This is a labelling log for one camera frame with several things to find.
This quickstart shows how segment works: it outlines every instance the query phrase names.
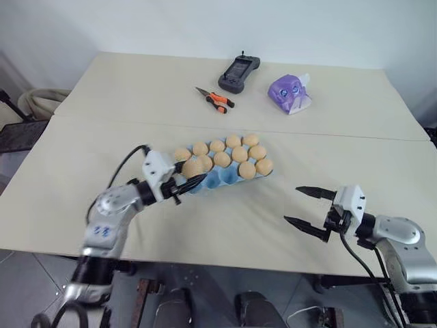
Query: cable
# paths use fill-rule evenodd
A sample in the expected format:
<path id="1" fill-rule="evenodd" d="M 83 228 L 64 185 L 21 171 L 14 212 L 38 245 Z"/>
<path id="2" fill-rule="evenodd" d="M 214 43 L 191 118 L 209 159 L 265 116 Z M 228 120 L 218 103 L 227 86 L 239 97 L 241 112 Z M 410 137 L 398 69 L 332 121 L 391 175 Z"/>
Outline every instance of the cable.
<path id="1" fill-rule="evenodd" d="M 66 310 L 72 310 L 73 312 L 76 312 L 79 318 L 79 328 L 88 328 L 87 311 L 77 301 L 66 302 L 56 313 L 55 319 L 53 320 L 52 324 L 50 324 L 50 320 L 48 319 L 47 315 L 43 313 L 35 315 L 31 323 L 31 328 L 56 328 L 62 317 L 66 313 Z"/>
<path id="2" fill-rule="evenodd" d="M 150 151 L 150 148 L 147 145 L 140 145 L 132 149 L 129 154 L 126 155 L 126 157 L 123 159 L 123 161 L 118 165 L 117 169 L 115 170 L 114 174 L 112 175 L 111 181 L 109 181 L 109 184 L 107 186 L 108 188 L 112 187 L 112 184 L 114 183 L 115 178 L 117 178 L 117 175 L 119 174 L 120 170 L 123 168 L 124 164 L 129 160 L 130 157 L 132 157 L 133 154 L 135 154 L 137 151 L 143 150 L 144 156 L 147 156 L 148 152 Z M 91 209 L 96 204 L 97 198 L 89 205 L 89 208 L 87 210 L 87 214 L 85 216 L 85 222 L 87 225 L 89 224 L 89 214 L 91 212 Z"/>
<path id="3" fill-rule="evenodd" d="M 393 300 L 393 303 L 395 304 L 396 311 L 399 314 L 399 317 L 401 318 L 402 325 L 404 327 L 406 327 L 407 322 L 405 321 L 404 314 L 402 313 L 401 307 L 399 306 L 399 302 L 397 301 L 397 298 L 395 295 L 395 289 L 394 289 L 393 285 L 391 284 L 389 275 L 387 274 L 387 271 L 385 269 L 384 262 L 382 261 L 381 253 L 378 251 L 377 248 L 375 248 L 375 254 L 376 254 L 376 257 L 378 258 L 378 262 L 380 263 L 381 271 L 382 271 L 382 274 L 384 276 L 384 279 L 386 280 L 387 288 L 389 289 L 391 299 Z"/>
<path id="4" fill-rule="evenodd" d="M 346 221 L 346 220 L 349 219 L 349 218 L 350 218 L 350 217 L 347 217 L 347 216 L 343 215 L 343 219 L 344 219 L 344 221 Z M 349 254 L 352 255 L 352 257 L 353 257 L 353 258 L 354 258 L 354 259 L 355 259 L 359 264 L 361 264 L 361 266 L 366 270 L 366 272 L 367 272 L 367 274 L 369 275 L 370 280 L 372 281 L 372 283 L 378 286 L 378 290 L 379 290 L 380 293 L 381 293 L 382 299 L 383 299 L 384 302 L 386 303 L 387 308 L 389 309 L 390 315 L 392 316 L 393 320 L 395 321 L 395 324 L 396 324 L 399 328 L 405 328 L 405 326 L 401 325 L 401 324 L 397 321 L 396 315 L 395 315 L 395 313 L 393 312 L 393 309 L 392 309 L 391 306 L 390 306 L 389 300 L 387 299 L 387 296 L 385 295 L 385 293 L 384 293 L 384 291 L 383 291 L 381 285 L 380 285 L 379 282 L 377 281 L 377 279 L 376 279 L 375 275 L 373 274 L 373 272 L 371 272 L 370 268 L 369 268 L 369 267 L 364 263 L 364 261 L 361 260 L 361 258 L 360 258 L 358 255 L 356 255 L 354 251 L 352 251 L 352 248 L 350 248 L 350 246 L 349 246 L 349 244 L 348 244 L 348 242 L 346 241 L 346 238 L 345 238 L 345 236 L 344 236 L 344 231 L 343 231 L 343 230 L 340 231 L 340 239 L 341 239 L 341 242 L 343 243 L 343 246 L 346 248 L 346 250 L 349 252 Z"/>
<path id="5" fill-rule="evenodd" d="M 305 312 L 305 311 L 309 311 L 309 310 L 312 310 L 312 309 L 321 309 L 321 310 L 324 310 L 324 308 L 322 308 L 321 306 L 310 306 L 310 307 L 306 307 L 305 309 L 300 309 L 300 310 L 297 310 L 296 312 L 294 312 L 293 314 L 290 314 L 288 317 L 287 317 L 287 320 L 285 320 L 285 323 L 287 324 L 287 326 L 288 327 L 290 327 L 290 325 L 289 325 L 289 323 L 288 323 L 288 320 L 291 318 L 291 317 L 293 317 L 293 316 L 295 316 L 295 315 L 297 315 L 297 314 L 299 314 L 299 313 L 301 313 L 301 312 Z"/>

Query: handheld device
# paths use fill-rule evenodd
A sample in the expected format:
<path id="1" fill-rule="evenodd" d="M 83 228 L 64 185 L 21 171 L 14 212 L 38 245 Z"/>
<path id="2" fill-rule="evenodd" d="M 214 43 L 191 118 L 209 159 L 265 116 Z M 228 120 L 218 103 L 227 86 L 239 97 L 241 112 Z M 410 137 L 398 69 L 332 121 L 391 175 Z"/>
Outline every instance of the handheld device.
<path id="1" fill-rule="evenodd" d="M 258 57 L 245 56 L 244 51 L 237 56 L 231 66 L 218 79 L 218 86 L 233 94 L 239 94 L 244 89 L 244 81 L 249 74 L 259 67 Z"/>

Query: egg carton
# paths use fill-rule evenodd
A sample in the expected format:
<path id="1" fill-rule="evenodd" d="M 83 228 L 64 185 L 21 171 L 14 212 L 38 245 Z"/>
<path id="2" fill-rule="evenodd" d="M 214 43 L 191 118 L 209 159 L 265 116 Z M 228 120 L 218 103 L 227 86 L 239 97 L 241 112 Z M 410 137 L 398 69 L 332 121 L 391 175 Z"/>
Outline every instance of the egg carton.
<path id="1" fill-rule="evenodd" d="M 219 140 L 223 141 L 223 143 L 226 145 L 226 138 L 219 138 Z M 209 148 L 210 143 L 211 143 L 211 141 L 206 142 L 206 144 L 208 145 L 208 148 Z M 244 149 L 246 149 L 247 152 L 249 151 L 250 146 L 248 146 L 248 145 L 242 145 L 242 146 L 244 147 Z M 193 145 L 189 145 L 186 148 L 188 150 L 190 150 L 191 153 L 193 153 Z M 229 164 L 229 166 L 221 167 L 221 166 L 215 165 L 214 160 L 213 160 L 212 162 L 213 162 L 214 166 L 208 172 L 206 178 L 204 178 L 203 181 L 199 185 L 197 185 L 195 188 L 191 189 L 189 191 L 190 193 L 196 194 L 196 193 L 200 192 L 202 189 L 212 190 L 212 189 L 222 187 L 222 186 L 232 186 L 236 183 L 247 180 L 247 179 L 242 178 L 238 174 L 238 166 L 240 165 L 240 163 L 237 161 L 234 161 L 232 159 L 232 148 L 226 147 L 224 152 L 226 152 L 229 155 L 229 157 L 231 158 L 231 163 Z M 215 154 L 216 154 L 216 152 L 213 152 L 211 150 L 209 151 L 209 153 L 207 153 L 207 155 L 211 159 L 213 159 Z M 247 161 L 251 162 L 252 164 L 256 164 L 256 162 L 257 162 L 256 159 L 253 159 L 251 157 L 249 157 L 249 159 Z M 266 177 L 266 176 L 263 176 L 262 174 L 259 174 L 257 172 L 253 179 L 263 178 L 263 177 Z"/>

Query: brown egg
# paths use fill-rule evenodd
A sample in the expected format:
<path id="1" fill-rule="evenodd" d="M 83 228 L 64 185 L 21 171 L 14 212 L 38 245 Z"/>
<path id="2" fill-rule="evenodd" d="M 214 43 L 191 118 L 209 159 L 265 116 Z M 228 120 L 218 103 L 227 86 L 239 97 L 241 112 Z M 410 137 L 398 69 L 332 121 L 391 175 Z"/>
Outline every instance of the brown egg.
<path id="1" fill-rule="evenodd" d="M 210 150 L 212 152 L 222 152 L 225 150 L 225 143 L 221 140 L 214 140 L 210 143 Z"/>
<path id="2" fill-rule="evenodd" d="M 239 162 L 239 163 L 247 161 L 247 159 L 248 159 L 247 150 L 244 149 L 243 146 L 236 146 L 232 150 L 232 159 L 235 162 Z"/>
<path id="3" fill-rule="evenodd" d="M 260 159 L 255 164 L 255 168 L 259 174 L 266 176 L 273 170 L 273 162 L 270 159 Z"/>
<path id="4" fill-rule="evenodd" d="M 175 160 L 177 162 L 186 161 L 187 159 L 190 159 L 190 158 L 191 158 L 191 153 L 186 148 L 178 148 L 175 151 Z"/>
<path id="5" fill-rule="evenodd" d="M 243 162 L 238 168 L 238 173 L 243 179 L 250 180 L 255 177 L 257 170 L 251 162 Z"/>
<path id="6" fill-rule="evenodd" d="M 189 159 L 182 166 L 182 175 L 189 179 L 205 172 L 203 164 L 198 159 Z"/>
<path id="7" fill-rule="evenodd" d="M 208 152 L 208 146 L 204 142 L 196 142 L 193 146 L 193 154 L 196 156 L 206 155 Z"/>
<path id="8" fill-rule="evenodd" d="M 212 169 L 213 164 L 211 157 L 209 157 L 208 155 L 200 155 L 199 157 L 197 157 L 197 159 L 202 162 L 205 172 L 208 172 Z"/>
<path id="9" fill-rule="evenodd" d="M 249 149 L 249 157 L 252 157 L 253 159 L 263 159 L 266 155 L 267 150 L 261 145 L 256 145 Z"/>
<path id="10" fill-rule="evenodd" d="M 228 167 L 231 163 L 231 158 L 225 152 L 217 152 L 214 155 L 214 163 L 221 167 Z"/>
<path id="11" fill-rule="evenodd" d="M 246 135 L 243 138 L 243 144 L 248 145 L 249 147 L 256 146 L 258 143 L 259 143 L 259 139 L 255 133 L 251 133 L 250 135 Z"/>
<path id="12" fill-rule="evenodd" d="M 237 135 L 230 135 L 228 138 L 226 138 L 226 146 L 230 148 L 241 146 L 241 138 Z"/>

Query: table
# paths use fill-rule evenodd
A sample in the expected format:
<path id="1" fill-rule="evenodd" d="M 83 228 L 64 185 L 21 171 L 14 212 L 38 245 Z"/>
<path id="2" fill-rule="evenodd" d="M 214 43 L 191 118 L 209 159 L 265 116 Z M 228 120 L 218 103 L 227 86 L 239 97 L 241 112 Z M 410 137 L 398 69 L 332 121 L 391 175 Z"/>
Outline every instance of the table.
<path id="1" fill-rule="evenodd" d="M 228 133 L 222 128 L 55 115 L 0 197 L 0 248 L 78 255 L 87 207 L 134 146 L 147 142 L 172 152 Z M 282 219 L 286 214 L 321 226 L 329 202 L 294 188 L 335 189 L 354 183 L 367 195 L 368 212 L 405 216 L 421 225 L 427 247 L 437 257 L 437 152 L 430 142 L 258 133 L 275 162 L 273 175 L 186 195 L 179 206 L 169 200 L 146 208 L 130 224 L 122 257 L 365 275 L 337 235 L 325 244 Z M 140 177 L 141 162 L 136 156 L 116 183 Z M 371 251 L 353 248 L 380 272 Z"/>
<path id="2" fill-rule="evenodd" d="M 220 89 L 230 60 L 101 53 L 56 115 L 172 126 L 429 140 L 382 70 L 262 62 L 243 93 Z M 267 96 L 285 74 L 309 73 L 313 104 L 285 115 Z M 195 89 L 236 103 L 229 115 L 214 112 Z"/>

